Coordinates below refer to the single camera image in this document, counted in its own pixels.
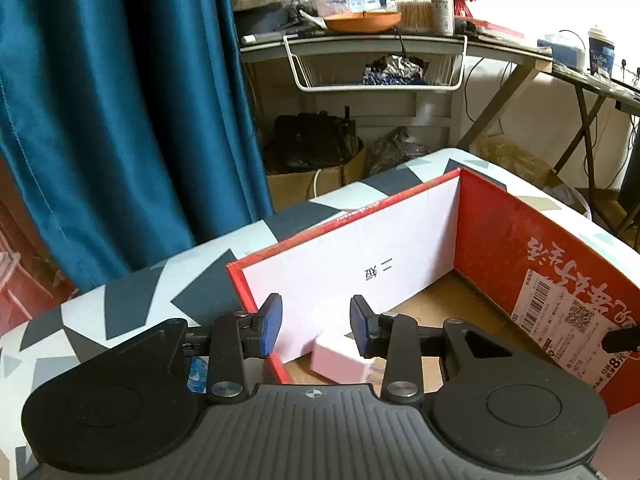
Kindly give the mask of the white charger adapter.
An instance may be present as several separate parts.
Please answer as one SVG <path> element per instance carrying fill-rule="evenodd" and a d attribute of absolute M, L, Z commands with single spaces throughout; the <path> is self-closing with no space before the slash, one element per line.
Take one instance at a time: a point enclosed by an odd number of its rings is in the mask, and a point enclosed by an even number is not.
<path fill-rule="evenodd" d="M 375 359 L 360 356 L 356 341 L 334 333 L 320 334 L 314 340 L 310 369 L 340 385 L 378 384 L 382 377 Z"/>

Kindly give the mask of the red cardboard box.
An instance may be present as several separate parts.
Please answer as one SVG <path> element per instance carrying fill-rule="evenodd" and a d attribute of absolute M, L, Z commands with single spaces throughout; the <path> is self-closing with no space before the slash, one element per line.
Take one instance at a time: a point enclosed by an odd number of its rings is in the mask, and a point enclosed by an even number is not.
<path fill-rule="evenodd" d="M 283 302 L 269 364 L 278 382 L 379 382 L 332 339 L 349 301 L 437 325 L 463 318 L 562 366 L 611 413 L 639 401 L 639 355 L 609 356 L 608 330 L 639 322 L 639 257 L 546 198 L 516 197 L 459 168 L 228 265 L 242 307 Z"/>

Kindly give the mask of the printed room backdrop cloth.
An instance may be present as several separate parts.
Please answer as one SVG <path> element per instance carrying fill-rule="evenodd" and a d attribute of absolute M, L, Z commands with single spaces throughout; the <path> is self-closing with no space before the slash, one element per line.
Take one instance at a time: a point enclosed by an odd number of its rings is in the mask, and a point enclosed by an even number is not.
<path fill-rule="evenodd" d="M 43 243 L 4 158 L 0 171 L 1 333 L 76 292 Z"/>

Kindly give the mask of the brown cardboard box on floor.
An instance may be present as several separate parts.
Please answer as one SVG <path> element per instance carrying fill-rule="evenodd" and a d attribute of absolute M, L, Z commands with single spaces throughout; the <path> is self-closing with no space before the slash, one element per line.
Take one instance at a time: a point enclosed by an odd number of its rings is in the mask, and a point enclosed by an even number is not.
<path fill-rule="evenodd" d="M 366 174 L 367 149 L 344 165 L 294 174 L 270 174 L 268 188 L 274 212 L 280 212 L 359 181 Z"/>

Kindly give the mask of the black bag under desk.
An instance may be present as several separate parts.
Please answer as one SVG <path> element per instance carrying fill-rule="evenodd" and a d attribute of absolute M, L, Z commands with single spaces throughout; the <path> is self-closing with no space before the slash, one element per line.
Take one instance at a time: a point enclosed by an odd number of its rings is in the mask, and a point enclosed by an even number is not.
<path fill-rule="evenodd" d="M 290 174 L 342 166 L 363 148 L 356 122 L 345 116 L 321 113 L 280 115 L 266 137 L 264 159 L 274 174 Z"/>

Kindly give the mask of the teal blue curtain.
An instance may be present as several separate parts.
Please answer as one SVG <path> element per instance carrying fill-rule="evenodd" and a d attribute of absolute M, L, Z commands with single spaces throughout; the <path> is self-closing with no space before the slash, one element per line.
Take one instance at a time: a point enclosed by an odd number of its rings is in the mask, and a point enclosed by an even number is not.
<path fill-rule="evenodd" d="M 231 0 L 1 0 L 1 154 L 84 291 L 272 211 Z"/>

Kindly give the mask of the blue white paper cup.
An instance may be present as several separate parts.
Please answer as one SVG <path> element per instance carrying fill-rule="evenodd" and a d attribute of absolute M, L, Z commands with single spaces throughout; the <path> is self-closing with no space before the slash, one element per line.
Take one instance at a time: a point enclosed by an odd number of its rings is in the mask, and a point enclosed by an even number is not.
<path fill-rule="evenodd" d="M 591 27 L 589 36 L 590 72 L 605 78 L 610 78 L 614 65 L 615 44 L 597 27 Z"/>

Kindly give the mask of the cluttered desk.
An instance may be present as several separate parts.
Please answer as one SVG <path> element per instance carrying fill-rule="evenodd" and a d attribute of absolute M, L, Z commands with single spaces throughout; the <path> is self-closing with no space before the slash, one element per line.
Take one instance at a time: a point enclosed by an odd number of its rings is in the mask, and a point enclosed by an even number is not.
<path fill-rule="evenodd" d="M 346 82 L 327 82 L 326 84 L 311 71 L 309 60 L 319 56 L 346 54 L 383 54 L 405 52 L 428 63 L 439 66 L 444 63 L 444 74 L 438 84 L 414 84 L 409 86 L 366 86 L 365 84 L 346 84 Z M 563 68 L 553 62 L 551 50 L 536 49 L 499 41 L 471 38 L 466 35 L 416 36 L 403 32 L 381 32 L 380 34 L 325 34 L 315 32 L 305 36 L 290 35 L 277 39 L 262 40 L 256 44 L 242 47 L 242 60 L 249 63 L 273 61 L 284 58 L 288 61 L 294 84 L 300 91 L 355 92 L 355 91 L 429 91 L 456 92 L 464 84 L 464 64 L 467 58 L 484 58 L 514 65 L 513 73 L 506 78 L 489 104 L 480 113 L 480 119 L 474 122 L 465 133 L 459 145 L 467 148 L 480 134 L 486 132 L 497 122 L 506 107 L 525 90 L 539 74 L 548 74 L 571 84 L 576 90 L 579 101 L 579 114 L 582 124 L 579 133 L 570 144 L 576 146 L 582 140 L 586 129 L 591 126 L 597 112 L 607 99 L 615 102 L 616 110 L 630 116 L 639 115 L 639 99 L 629 93 L 615 89 L 612 84 L 581 75 L 574 70 Z"/>

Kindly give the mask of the orange bowl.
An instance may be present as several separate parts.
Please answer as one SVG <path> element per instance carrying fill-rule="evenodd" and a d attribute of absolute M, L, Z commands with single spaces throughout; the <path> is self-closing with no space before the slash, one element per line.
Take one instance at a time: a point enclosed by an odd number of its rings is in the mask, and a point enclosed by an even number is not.
<path fill-rule="evenodd" d="M 401 21 L 400 12 L 343 13 L 327 16 L 323 19 L 326 28 L 332 32 L 344 34 L 376 34 L 393 29 Z"/>

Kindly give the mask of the cotton swab container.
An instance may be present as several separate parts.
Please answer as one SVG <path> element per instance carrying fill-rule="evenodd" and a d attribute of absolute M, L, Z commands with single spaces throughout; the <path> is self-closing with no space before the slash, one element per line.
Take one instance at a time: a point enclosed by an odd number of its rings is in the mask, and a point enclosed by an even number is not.
<path fill-rule="evenodd" d="M 398 0 L 401 14 L 398 29 L 406 34 L 429 34 L 433 31 L 433 3 L 431 0 Z"/>

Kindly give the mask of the pink book on desk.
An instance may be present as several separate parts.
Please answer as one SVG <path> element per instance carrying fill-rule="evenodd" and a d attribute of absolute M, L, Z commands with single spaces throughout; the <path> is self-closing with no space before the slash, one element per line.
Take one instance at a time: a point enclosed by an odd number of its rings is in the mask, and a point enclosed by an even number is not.
<path fill-rule="evenodd" d="M 460 21 L 465 21 L 473 25 L 473 29 L 479 35 L 491 36 L 496 38 L 506 38 L 507 40 L 524 40 L 525 35 L 516 30 L 512 30 L 501 25 L 497 25 L 488 21 L 479 20 L 478 18 L 470 18 L 469 16 L 460 16 Z"/>

